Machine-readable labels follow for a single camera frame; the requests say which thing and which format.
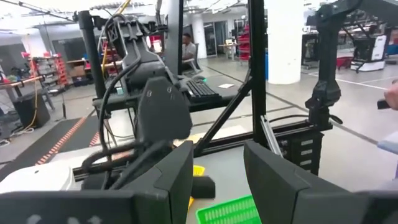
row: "ceiling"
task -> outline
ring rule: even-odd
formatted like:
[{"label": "ceiling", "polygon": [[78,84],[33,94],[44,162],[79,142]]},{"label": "ceiling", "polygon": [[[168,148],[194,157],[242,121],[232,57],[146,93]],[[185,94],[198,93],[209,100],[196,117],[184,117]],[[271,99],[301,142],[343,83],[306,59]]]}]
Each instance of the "ceiling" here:
[{"label": "ceiling", "polygon": [[[167,1],[162,0],[162,11],[167,10]],[[73,12],[91,9],[92,14],[101,17],[109,17],[108,10],[113,13],[123,1],[115,0],[23,0],[22,2],[15,0],[0,0],[0,31],[26,29],[41,24],[53,24],[71,20]],[[157,0],[138,0],[131,1],[130,5],[124,13],[136,16],[154,16],[155,5]],[[244,11],[247,0],[184,0],[184,12],[187,14],[196,13],[236,13]],[[307,7],[319,7],[320,0],[304,0]],[[51,16],[45,15],[43,12],[50,12]]]}]

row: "keyboard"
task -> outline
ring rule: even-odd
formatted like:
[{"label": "keyboard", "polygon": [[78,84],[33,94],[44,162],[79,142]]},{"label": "keyboard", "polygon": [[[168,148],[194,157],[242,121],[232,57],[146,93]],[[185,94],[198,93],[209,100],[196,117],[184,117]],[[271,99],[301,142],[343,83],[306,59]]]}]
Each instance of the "keyboard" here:
[{"label": "keyboard", "polygon": [[206,83],[202,81],[187,81],[190,101],[193,103],[203,103],[206,101],[220,100],[220,94],[214,92]]}]

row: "person's hand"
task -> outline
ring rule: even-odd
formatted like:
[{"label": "person's hand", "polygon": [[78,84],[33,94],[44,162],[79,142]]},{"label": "person's hand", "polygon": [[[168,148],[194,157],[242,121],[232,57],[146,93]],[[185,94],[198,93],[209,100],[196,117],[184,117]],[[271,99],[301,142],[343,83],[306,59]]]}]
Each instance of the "person's hand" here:
[{"label": "person's hand", "polygon": [[391,109],[398,110],[398,82],[392,84],[392,86],[384,92],[384,97]]}]

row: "glass door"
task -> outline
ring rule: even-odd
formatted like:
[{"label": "glass door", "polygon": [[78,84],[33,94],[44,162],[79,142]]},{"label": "glass door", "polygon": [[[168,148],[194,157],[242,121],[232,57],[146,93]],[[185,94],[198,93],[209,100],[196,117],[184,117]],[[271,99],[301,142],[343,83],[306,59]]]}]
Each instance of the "glass door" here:
[{"label": "glass door", "polygon": [[205,29],[207,56],[217,55],[216,34],[215,34],[214,22],[204,23],[203,28]]},{"label": "glass door", "polygon": [[216,31],[217,55],[225,54],[225,49],[222,45],[225,44],[225,40],[227,38],[226,21],[215,22],[214,27]]}]

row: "yellow object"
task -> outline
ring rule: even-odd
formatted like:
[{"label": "yellow object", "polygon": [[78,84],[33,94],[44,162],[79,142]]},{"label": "yellow object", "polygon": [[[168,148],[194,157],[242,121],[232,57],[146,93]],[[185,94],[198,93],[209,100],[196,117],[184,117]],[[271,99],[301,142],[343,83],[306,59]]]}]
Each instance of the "yellow object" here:
[{"label": "yellow object", "polygon": [[[123,6],[120,8],[120,10],[117,12],[118,14],[121,14],[126,8],[127,6],[130,4],[131,0],[127,0],[124,2]],[[104,57],[102,59],[102,76],[105,76],[105,64],[106,64],[106,54],[108,53],[108,45],[105,46],[105,50],[104,50]]]},{"label": "yellow object", "polygon": [[[27,50],[29,51],[29,53],[31,53],[32,51],[30,50],[30,43],[29,43],[28,35],[26,35],[26,42],[27,42],[27,48],[28,48]],[[34,69],[33,58],[31,55],[29,56],[29,59],[30,59],[29,60],[29,68],[33,73],[33,78],[35,78],[37,76],[37,73],[36,73],[36,69]],[[22,131],[26,131],[27,129],[31,128],[36,120],[36,116],[37,116],[37,80],[35,80],[34,84],[35,84],[35,112],[33,115],[32,122],[30,122],[30,125],[26,126]]]},{"label": "yellow object", "polygon": [[[205,168],[201,166],[193,165],[193,175],[194,176],[203,176],[205,175]],[[193,203],[193,197],[189,198],[188,210]]]}]

